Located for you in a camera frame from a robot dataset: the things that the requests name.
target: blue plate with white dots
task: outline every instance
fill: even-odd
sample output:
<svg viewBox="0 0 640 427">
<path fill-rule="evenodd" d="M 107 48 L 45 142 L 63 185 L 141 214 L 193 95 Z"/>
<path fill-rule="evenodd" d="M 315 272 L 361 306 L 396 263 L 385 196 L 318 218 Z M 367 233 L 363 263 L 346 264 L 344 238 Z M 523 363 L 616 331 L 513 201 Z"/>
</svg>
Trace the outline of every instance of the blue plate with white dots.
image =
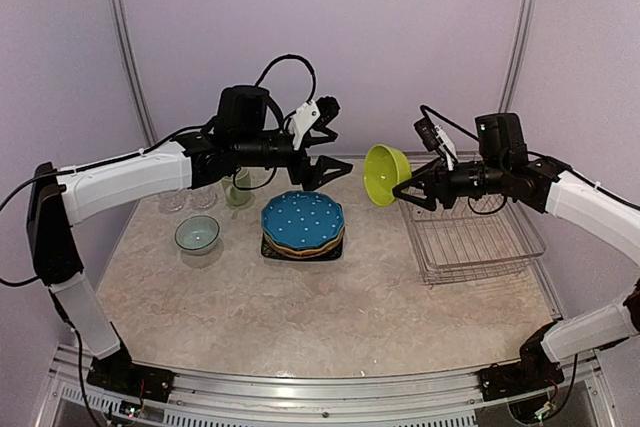
<svg viewBox="0 0 640 427">
<path fill-rule="evenodd" d="M 286 192 L 262 209 L 262 229 L 278 245 L 294 250 L 319 249 L 344 227 L 342 206 L 317 192 Z"/>
</svg>

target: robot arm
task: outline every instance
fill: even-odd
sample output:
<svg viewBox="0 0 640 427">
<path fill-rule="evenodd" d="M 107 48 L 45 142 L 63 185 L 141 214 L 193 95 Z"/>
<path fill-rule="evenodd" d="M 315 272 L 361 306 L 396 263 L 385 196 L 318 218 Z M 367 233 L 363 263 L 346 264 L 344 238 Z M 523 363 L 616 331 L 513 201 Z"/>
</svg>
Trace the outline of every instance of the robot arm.
<svg viewBox="0 0 640 427">
<path fill-rule="evenodd" d="M 264 129 L 267 109 L 278 121 L 275 130 Z M 94 370 L 104 373 L 98 385 L 131 393 L 139 391 L 140 378 L 146 378 L 145 385 L 160 378 L 170 384 L 171 376 L 150 373 L 149 368 L 131 362 L 83 273 L 71 227 L 150 195 L 210 185 L 234 175 L 240 167 L 283 167 L 292 184 L 315 190 L 352 169 L 350 164 L 325 156 L 313 165 L 306 154 L 307 147 L 337 138 L 326 125 L 338 112 L 332 97 L 306 102 L 290 116 L 290 128 L 285 129 L 282 113 L 266 89 L 236 86 L 222 92 L 218 114 L 200 131 L 94 164 L 56 170 L 46 163 L 36 169 L 38 180 L 32 188 L 27 219 L 34 269 L 49 288 L 60 315 L 82 335 L 93 355 L 111 360 L 94 365 Z M 311 130 L 325 135 L 312 136 Z M 127 372 L 126 378 L 112 382 L 111 376 L 120 371 Z M 159 390 L 162 395 L 156 400 L 166 400 L 166 388 Z"/>
<path fill-rule="evenodd" d="M 428 210 L 440 203 L 452 208 L 459 197 L 478 199 L 502 194 L 540 213 L 572 222 L 604 240 L 640 266 L 640 211 L 623 205 L 556 159 L 540 156 L 530 161 L 516 114 L 478 117 L 480 162 L 450 168 L 443 140 L 425 118 L 416 131 L 440 158 L 415 171 L 393 190 L 397 198 Z M 405 192 L 409 186 L 424 196 Z M 564 380 L 559 362 L 579 352 L 607 348 L 640 331 L 640 282 L 609 305 L 542 327 L 521 347 L 516 364 L 492 366 L 479 373 L 486 400 L 517 395 Z"/>
</svg>

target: clear glass bowl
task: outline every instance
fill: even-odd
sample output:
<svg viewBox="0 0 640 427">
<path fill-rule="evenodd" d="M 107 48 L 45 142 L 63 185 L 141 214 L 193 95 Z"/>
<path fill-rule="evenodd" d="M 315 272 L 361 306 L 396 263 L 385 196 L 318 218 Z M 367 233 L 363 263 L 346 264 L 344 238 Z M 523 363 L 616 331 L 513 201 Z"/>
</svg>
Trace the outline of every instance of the clear glass bowl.
<svg viewBox="0 0 640 427">
<path fill-rule="evenodd" d="M 211 252 L 220 237 L 220 224 L 208 215 L 196 215 L 176 229 L 176 244 L 186 254 L 205 255 Z"/>
</svg>

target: purple backdrop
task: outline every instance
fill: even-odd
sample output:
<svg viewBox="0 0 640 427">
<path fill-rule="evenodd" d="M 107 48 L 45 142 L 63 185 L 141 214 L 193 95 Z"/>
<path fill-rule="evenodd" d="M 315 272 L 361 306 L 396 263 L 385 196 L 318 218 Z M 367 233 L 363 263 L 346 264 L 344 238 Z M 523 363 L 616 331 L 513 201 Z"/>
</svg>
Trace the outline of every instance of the purple backdrop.
<svg viewBox="0 0 640 427">
<path fill-rule="evenodd" d="M 640 202 L 640 3 L 537 0 L 514 107 L 529 148 L 566 160 Z M 567 314 L 599 307 L 638 279 L 622 254 L 566 222 L 532 216 Z M 600 356 L 625 426 L 638 425 L 640 342 Z"/>
<path fill-rule="evenodd" d="M 420 103 L 468 125 L 497 110 L 520 0 L 125 2 L 161 134 L 206 121 L 224 87 L 253 83 L 273 57 L 296 52 L 316 67 L 319 95 L 343 107 L 328 149 L 365 153 L 376 142 L 421 150 L 412 128 Z M 287 112 L 309 79 L 281 65 L 264 85 Z"/>
<path fill-rule="evenodd" d="M 99 160 L 142 145 L 107 0 L 0 0 L 0 197 L 35 167 Z M 0 216 L 0 276 L 33 275 L 27 193 Z M 95 282 L 130 207 L 90 219 L 76 239 Z M 0 287 L 0 424 L 33 425 L 38 391 L 65 330 L 41 283 Z"/>
</svg>

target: metal dish rack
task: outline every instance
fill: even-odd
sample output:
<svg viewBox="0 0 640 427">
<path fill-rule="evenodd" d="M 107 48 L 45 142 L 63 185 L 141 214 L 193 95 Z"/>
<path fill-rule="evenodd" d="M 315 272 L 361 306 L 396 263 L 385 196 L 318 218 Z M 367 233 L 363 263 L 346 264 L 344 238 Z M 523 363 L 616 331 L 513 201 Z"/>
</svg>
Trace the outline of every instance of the metal dish rack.
<svg viewBox="0 0 640 427">
<path fill-rule="evenodd" d="M 469 154 L 460 156 L 461 161 L 472 158 Z M 411 161 L 413 170 L 423 164 Z M 421 192 L 415 189 L 410 193 Z M 477 215 L 470 207 L 491 212 L 502 200 L 502 196 L 485 196 L 477 202 L 462 198 L 453 209 L 439 206 L 435 212 L 399 201 L 426 284 L 517 274 L 544 253 L 543 240 L 519 204 L 509 201 L 491 215 Z"/>
</svg>

